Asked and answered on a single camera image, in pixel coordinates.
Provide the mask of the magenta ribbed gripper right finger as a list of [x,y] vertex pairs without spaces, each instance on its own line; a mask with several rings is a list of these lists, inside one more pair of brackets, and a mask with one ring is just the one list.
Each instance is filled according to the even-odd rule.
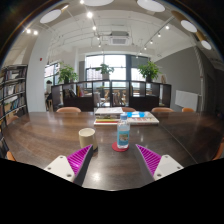
[[183,168],[169,155],[159,155],[141,145],[136,145],[136,158],[146,181],[156,181]]

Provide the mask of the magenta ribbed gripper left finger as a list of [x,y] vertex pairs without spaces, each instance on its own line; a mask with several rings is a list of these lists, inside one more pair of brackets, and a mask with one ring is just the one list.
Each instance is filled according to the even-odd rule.
[[44,170],[81,186],[92,155],[93,145],[90,144],[69,156],[59,155]]

